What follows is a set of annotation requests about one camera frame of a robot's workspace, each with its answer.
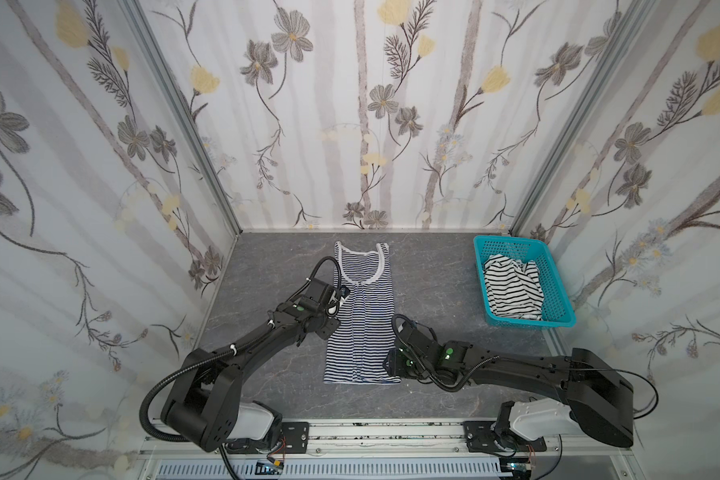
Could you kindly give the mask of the blue white striped tank top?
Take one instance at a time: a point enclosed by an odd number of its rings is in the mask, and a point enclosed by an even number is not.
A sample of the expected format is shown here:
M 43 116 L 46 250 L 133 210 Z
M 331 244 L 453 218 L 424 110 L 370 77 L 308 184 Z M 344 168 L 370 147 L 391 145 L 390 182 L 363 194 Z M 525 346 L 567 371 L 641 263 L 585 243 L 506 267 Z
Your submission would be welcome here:
M 395 342 L 389 246 L 378 243 L 373 250 L 361 252 L 337 242 L 334 253 L 341 269 L 341 283 L 350 294 L 340 307 L 340 326 L 327 341 L 323 382 L 397 384 L 400 378 L 384 367 Z

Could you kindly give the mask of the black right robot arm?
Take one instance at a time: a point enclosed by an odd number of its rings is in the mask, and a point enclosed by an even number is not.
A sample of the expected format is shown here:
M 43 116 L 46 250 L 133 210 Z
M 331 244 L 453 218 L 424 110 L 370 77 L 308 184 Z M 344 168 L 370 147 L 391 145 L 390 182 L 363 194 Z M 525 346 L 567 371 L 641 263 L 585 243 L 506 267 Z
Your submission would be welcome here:
M 531 402 L 508 402 L 496 419 L 499 436 L 530 442 L 548 435 L 581 432 L 602 444 L 630 448 L 634 424 L 659 405 L 658 389 L 643 408 L 634 405 L 631 372 L 607 365 L 593 352 L 527 356 L 498 352 L 466 341 L 438 342 L 432 331 L 402 315 L 391 318 L 394 346 L 385 370 L 392 376 L 432 384 L 448 392 L 496 385 L 534 395 Z

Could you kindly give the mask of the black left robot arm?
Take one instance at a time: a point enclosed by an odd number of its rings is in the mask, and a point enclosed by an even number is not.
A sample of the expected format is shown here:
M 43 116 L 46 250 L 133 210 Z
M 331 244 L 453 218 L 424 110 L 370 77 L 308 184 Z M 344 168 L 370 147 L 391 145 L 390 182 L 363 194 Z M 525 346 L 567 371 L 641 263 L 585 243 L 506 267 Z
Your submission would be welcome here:
M 212 452 L 226 443 L 239 418 L 242 389 L 280 351 L 310 334 L 327 340 L 340 326 L 349 295 L 339 262 L 321 258 L 305 283 L 268 313 L 267 320 L 225 348 L 196 349 L 181 368 L 152 387 L 139 408 L 144 432 L 170 443 L 192 443 Z

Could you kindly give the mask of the black white striped tank top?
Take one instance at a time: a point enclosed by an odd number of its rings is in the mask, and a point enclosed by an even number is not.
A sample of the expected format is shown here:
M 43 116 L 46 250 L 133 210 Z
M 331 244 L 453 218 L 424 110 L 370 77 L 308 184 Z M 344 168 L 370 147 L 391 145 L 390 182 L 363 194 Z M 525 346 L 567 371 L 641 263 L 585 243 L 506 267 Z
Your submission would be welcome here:
M 541 321 L 544 293 L 534 261 L 491 255 L 483 264 L 485 292 L 496 317 Z

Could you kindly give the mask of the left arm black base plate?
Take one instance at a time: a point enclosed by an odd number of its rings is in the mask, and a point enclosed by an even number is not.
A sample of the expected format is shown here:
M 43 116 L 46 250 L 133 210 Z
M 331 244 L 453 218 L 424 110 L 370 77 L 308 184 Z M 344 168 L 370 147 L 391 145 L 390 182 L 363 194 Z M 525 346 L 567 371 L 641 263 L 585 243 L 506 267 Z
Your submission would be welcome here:
M 276 426 L 272 453 L 299 455 L 308 450 L 310 424 L 308 422 L 283 422 Z

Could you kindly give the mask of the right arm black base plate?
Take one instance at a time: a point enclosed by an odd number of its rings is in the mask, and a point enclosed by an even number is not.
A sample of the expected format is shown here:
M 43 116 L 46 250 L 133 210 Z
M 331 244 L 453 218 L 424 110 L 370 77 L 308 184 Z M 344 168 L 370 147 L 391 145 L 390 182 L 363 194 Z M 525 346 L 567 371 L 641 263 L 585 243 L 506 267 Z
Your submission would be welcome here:
M 526 440 L 498 421 L 465 421 L 462 423 L 466 445 L 471 453 L 514 456 L 521 453 L 545 452 L 542 438 Z

